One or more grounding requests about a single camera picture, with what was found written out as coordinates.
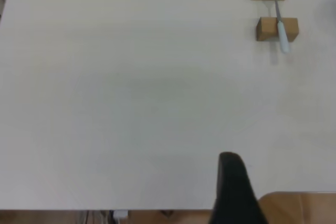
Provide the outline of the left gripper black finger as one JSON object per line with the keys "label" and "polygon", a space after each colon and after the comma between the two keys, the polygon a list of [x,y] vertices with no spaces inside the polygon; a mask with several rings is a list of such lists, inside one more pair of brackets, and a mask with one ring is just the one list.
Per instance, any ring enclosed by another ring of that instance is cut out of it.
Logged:
{"label": "left gripper black finger", "polygon": [[209,223],[267,223],[242,158],[222,152],[218,160],[216,200]]}

